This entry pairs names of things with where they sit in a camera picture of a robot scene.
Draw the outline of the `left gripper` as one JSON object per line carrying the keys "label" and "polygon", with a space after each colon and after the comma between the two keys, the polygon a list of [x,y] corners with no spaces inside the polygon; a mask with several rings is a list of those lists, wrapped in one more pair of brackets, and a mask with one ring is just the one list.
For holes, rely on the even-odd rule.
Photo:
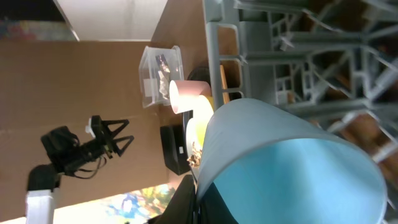
{"label": "left gripper", "polygon": [[125,136],[114,139],[127,125],[128,119],[102,120],[99,115],[89,119],[89,133],[94,138],[77,148],[77,159],[79,162],[93,162],[101,156],[112,158],[112,153],[121,157],[134,136]]}

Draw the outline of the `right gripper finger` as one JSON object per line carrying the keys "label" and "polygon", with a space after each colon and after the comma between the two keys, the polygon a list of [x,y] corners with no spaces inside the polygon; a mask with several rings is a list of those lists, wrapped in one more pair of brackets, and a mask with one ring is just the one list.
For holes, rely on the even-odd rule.
{"label": "right gripper finger", "polygon": [[186,175],[161,215],[146,224],[192,224],[194,217],[195,184],[192,175]]}

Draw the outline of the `food scraps pile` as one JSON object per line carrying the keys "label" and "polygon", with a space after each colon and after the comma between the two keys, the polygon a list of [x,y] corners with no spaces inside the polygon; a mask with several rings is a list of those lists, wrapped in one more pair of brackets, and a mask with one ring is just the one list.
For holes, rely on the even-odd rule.
{"label": "food scraps pile", "polygon": [[199,143],[193,141],[187,148],[188,152],[188,164],[191,167],[199,167],[201,164],[201,155],[203,148]]}

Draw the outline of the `white napkin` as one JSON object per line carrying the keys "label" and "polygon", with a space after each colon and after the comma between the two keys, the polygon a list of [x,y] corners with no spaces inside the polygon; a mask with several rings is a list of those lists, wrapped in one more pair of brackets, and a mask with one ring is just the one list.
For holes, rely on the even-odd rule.
{"label": "white napkin", "polygon": [[164,98],[167,98],[169,95],[169,74],[163,71],[158,71],[159,74],[159,92],[162,94]]}

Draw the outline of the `grey plate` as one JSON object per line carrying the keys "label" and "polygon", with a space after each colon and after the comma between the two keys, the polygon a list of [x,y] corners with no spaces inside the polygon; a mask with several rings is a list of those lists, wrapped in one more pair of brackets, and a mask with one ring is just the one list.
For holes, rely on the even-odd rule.
{"label": "grey plate", "polygon": [[187,140],[186,140],[186,146],[190,146],[190,144],[195,141],[196,143],[199,143],[198,138],[197,138],[197,132],[196,132],[196,123],[193,118],[191,118],[188,122],[187,126]]}

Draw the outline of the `pink cup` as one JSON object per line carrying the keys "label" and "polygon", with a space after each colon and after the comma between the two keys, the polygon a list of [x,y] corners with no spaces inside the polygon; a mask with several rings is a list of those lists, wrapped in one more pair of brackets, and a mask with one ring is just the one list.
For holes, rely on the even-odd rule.
{"label": "pink cup", "polygon": [[170,82],[170,105],[175,114],[192,110],[200,95],[211,96],[211,87],[207,82],[196,80],[172,80]]}

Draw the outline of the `yellow bowl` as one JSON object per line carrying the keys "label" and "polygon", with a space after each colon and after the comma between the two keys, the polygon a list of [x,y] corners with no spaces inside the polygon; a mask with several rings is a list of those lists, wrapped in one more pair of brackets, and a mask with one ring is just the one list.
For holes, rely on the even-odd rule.
{"label": "yellow bowl", "polygon": [[195,131],[200,146],[203,146],[206,128],[213,114],[213,97],[198,96],[193,109],[193,119],[195,120]]}

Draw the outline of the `blue cup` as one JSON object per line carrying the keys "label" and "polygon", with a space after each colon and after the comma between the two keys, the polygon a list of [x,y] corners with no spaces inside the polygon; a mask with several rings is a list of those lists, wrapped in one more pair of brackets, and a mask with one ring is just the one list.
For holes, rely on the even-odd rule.
{"label": "blue cup", "polygon": [[250,98],[210,118],[199,203],[212,187],[237,223],[381,223],[387,207],[384,177],[362,149]]}

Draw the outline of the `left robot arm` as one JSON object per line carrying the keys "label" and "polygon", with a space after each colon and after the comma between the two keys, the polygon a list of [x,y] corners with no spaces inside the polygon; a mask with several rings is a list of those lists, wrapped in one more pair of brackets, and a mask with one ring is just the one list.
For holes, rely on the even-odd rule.
{"label": "left robot arm", "polygon": [[86,126],[86,132],[93,139],[86,143],[82,144],[67,126],[43,135],[40,140],[50,163],[38,165],[29,172],[25,222],[53,223],[62,176],[88,180],[113,158],[113,154],[121,157],[134,140],[132,135],[117,137],[128,125],[128,119],[103,120],[94,115]]}

